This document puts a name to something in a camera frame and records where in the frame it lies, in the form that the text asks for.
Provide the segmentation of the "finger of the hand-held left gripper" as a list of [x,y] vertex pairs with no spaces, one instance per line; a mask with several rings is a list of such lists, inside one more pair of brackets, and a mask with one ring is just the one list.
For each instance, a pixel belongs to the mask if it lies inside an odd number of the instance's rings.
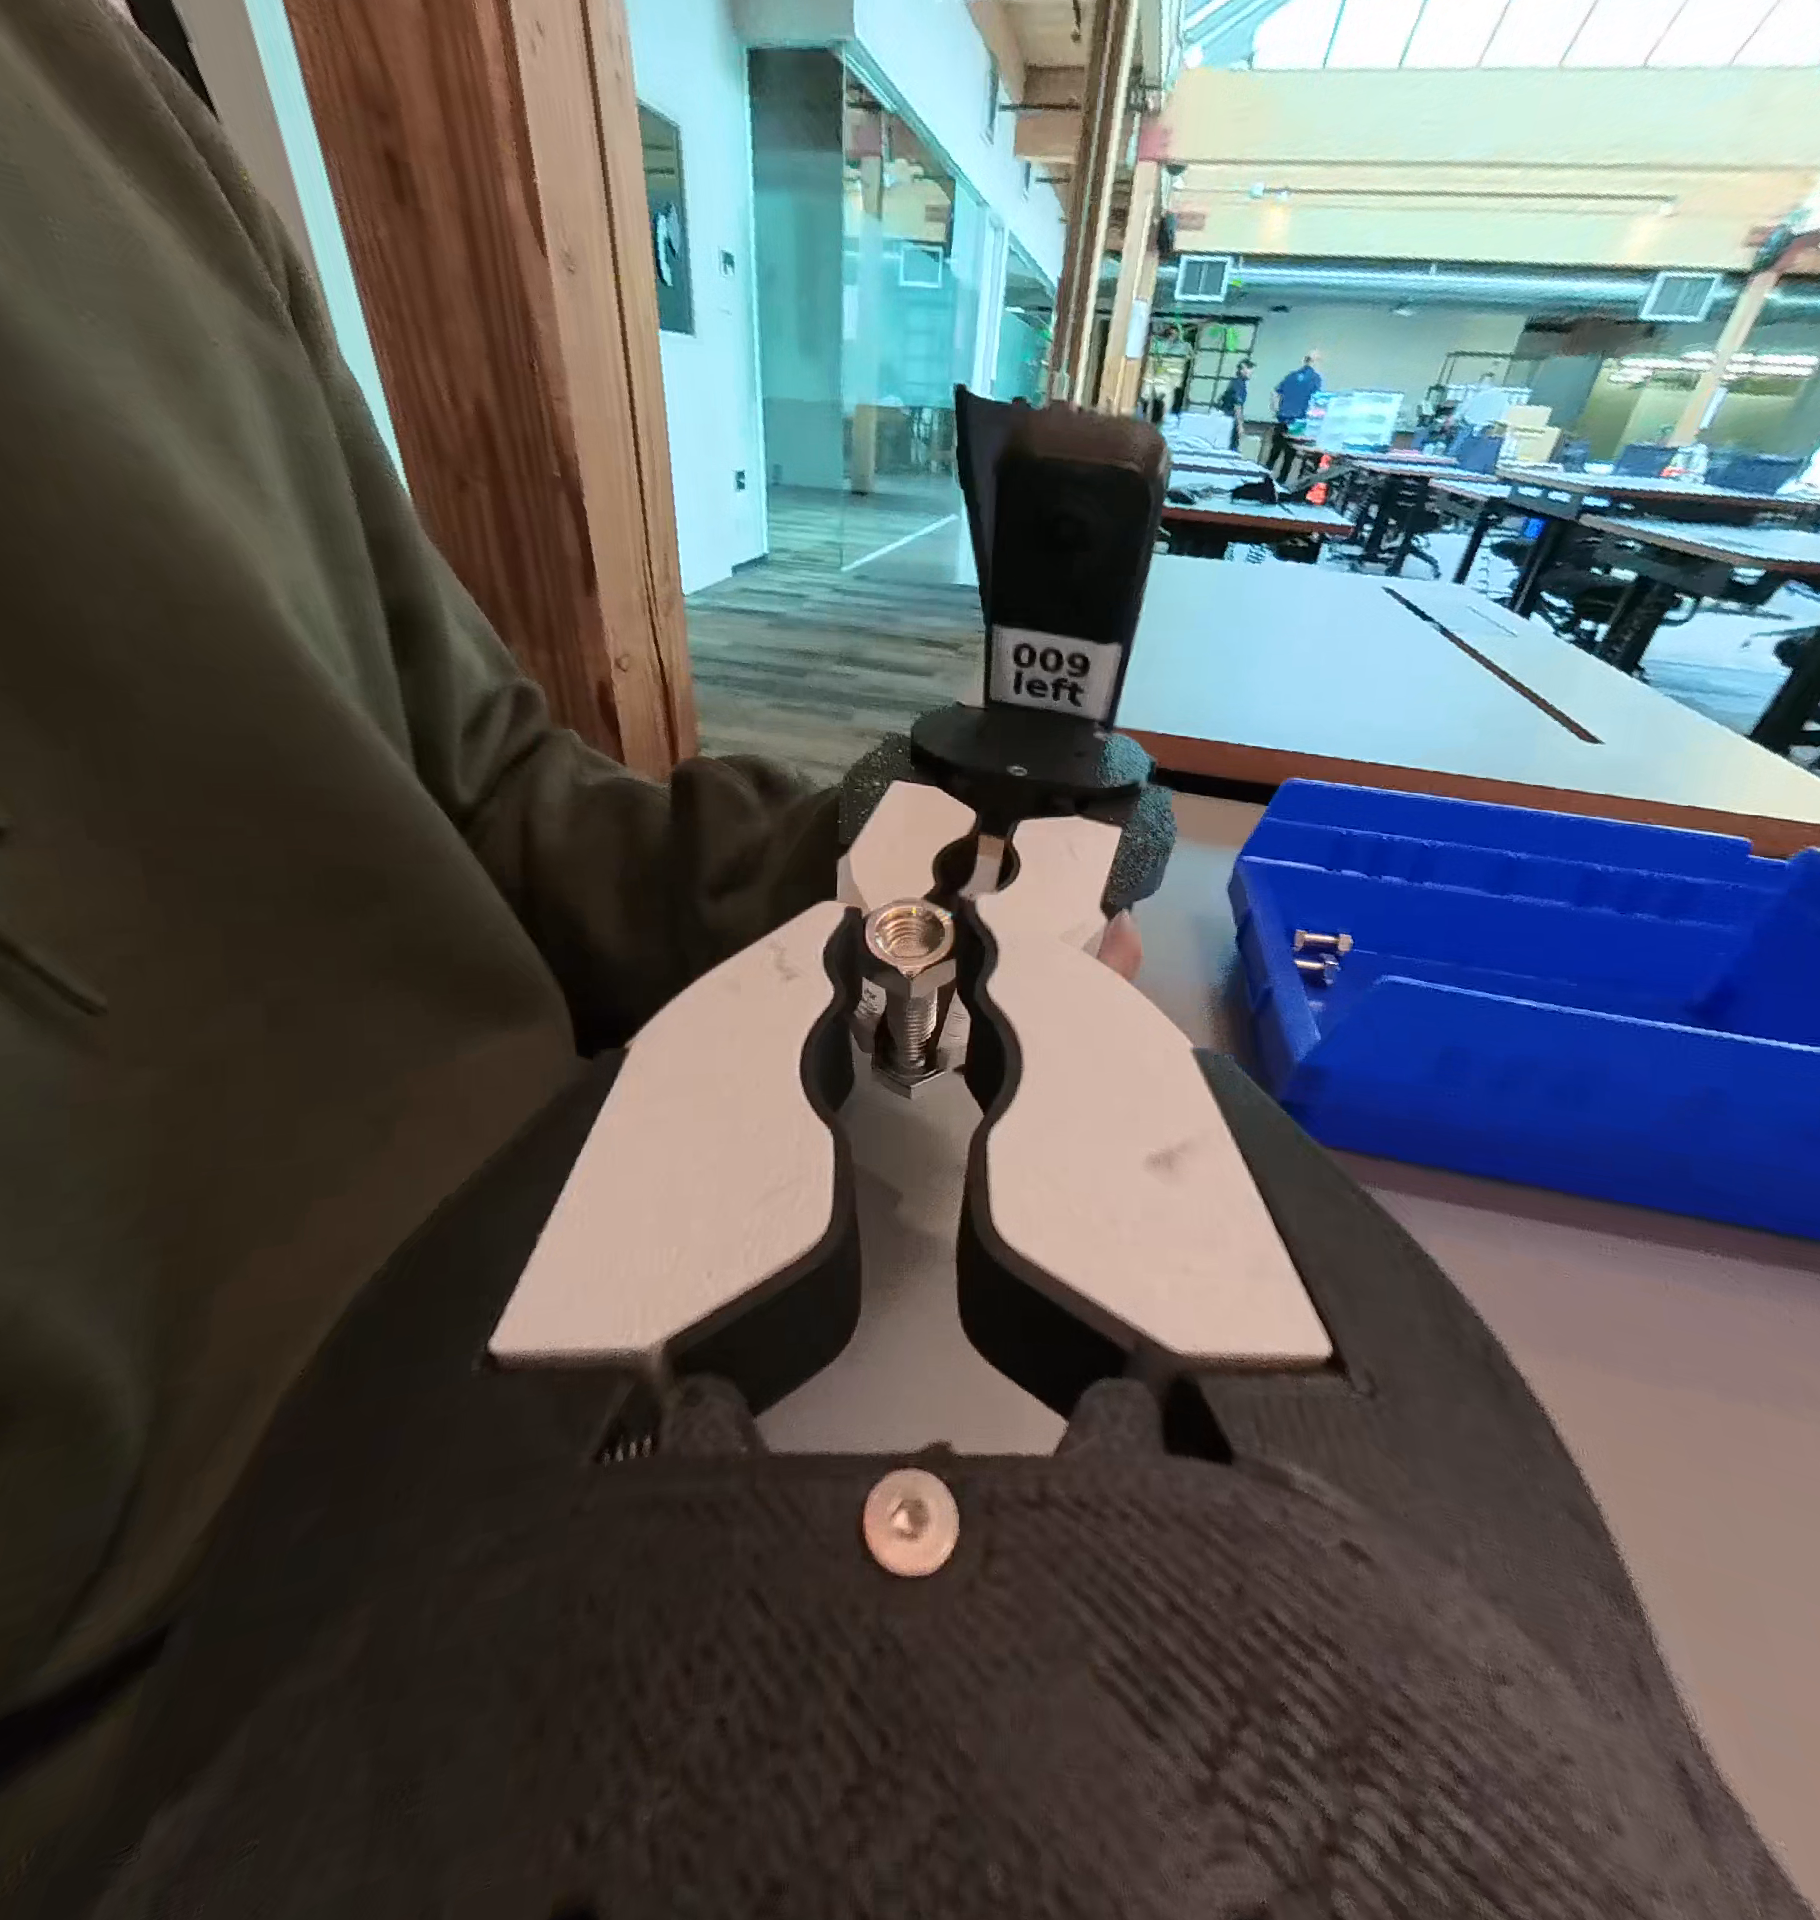
[[924,780],[892,780],[844,852],[844,904],[932,901],[947,850],[975,843],[975,812]]
[[1118,843],[1118,827],[1080,815],[1030,818],[1005,834],[980,831],[960,901],[999,943],[1051,938],[1118,962],[1118,910],[1108,906]]

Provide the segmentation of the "white table wooden edge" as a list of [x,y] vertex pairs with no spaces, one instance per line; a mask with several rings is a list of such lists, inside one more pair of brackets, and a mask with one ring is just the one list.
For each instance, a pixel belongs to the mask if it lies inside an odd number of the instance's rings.
[[1820,780],[1469,587],[1157,558],[1115,719],[1195,785],[1368,785],[1820,850]]

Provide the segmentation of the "blue plastic bin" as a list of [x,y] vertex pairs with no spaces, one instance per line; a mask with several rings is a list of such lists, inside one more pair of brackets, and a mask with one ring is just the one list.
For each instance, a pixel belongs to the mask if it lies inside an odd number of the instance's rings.
[[[1820,850],[1286,780],[1229,901],[1314,1140],[1820,1244]],[[1297,928],[1354,937],[1330,989]]]

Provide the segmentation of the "dark wall picture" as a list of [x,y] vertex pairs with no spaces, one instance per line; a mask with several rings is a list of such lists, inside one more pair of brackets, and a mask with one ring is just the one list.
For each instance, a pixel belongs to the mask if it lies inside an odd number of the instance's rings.
[[650,277],[660,332],[695,335],[693,238],[686,223],[684,133],[656,107],[637,105],[644,205],[650,217]]

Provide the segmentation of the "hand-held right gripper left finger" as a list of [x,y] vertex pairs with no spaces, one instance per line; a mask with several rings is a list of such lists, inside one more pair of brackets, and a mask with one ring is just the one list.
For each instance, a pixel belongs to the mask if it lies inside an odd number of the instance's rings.
[[839,1360],[863,1295],[853,943],[850,906],[810,906],[637,1032],[490,1332],[495,1369],[714,1377],[765,1412]]

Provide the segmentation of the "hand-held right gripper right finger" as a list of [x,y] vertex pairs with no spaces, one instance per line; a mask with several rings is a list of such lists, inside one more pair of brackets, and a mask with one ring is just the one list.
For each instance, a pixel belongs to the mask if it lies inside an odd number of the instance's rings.
[[1330,1329],[1203,1053],[1062,919],[971,906],[971,1344],[1062,1417],[1104,1380],[1171,1402],[1212,1377],[1326,1371]]

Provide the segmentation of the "person's torso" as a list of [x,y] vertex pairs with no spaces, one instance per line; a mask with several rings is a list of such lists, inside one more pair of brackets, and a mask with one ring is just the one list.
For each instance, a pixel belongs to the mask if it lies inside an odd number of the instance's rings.
[[210,107],[0,4],[0,1913],[279,1404],[583,1055],[465,837],[546,728]]

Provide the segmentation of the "wide wooden pillar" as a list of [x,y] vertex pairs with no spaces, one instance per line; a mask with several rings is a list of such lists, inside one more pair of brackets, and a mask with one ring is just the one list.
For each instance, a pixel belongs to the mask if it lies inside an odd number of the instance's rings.
[[562,724],[699,751],[623,4],[286,4],[419,512]]

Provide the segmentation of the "row of dark work tables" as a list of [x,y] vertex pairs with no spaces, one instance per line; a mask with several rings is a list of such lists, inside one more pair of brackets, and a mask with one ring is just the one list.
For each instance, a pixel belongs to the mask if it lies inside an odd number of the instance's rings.
[[1800,484],[1339,455],[1271,497],[1189,472],[1166,545],[1473,590],[1820,777],[1820,493]]

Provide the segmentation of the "grey desk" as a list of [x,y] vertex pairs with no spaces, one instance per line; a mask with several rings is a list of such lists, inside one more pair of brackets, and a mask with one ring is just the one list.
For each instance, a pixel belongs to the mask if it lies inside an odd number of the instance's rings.
[[[765,1412],[786,1453],[1048,1453],[1062,1420],[956,1322],[975,1107],[847,1107],[866,1305]],[[1559,1421],[1726,1779],[1820,1910],[1820,1244],[1339,1158],[1497,1332]]]

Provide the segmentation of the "steel hex nut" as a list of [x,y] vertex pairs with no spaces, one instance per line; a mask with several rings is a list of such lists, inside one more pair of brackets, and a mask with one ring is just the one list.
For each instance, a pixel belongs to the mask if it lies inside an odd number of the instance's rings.
[[933,901],[890,901],[866,915],[866,979],[880,983],[886,1010],[910,1032],[938,1032],[941,1003],[956,983],[956,915]]

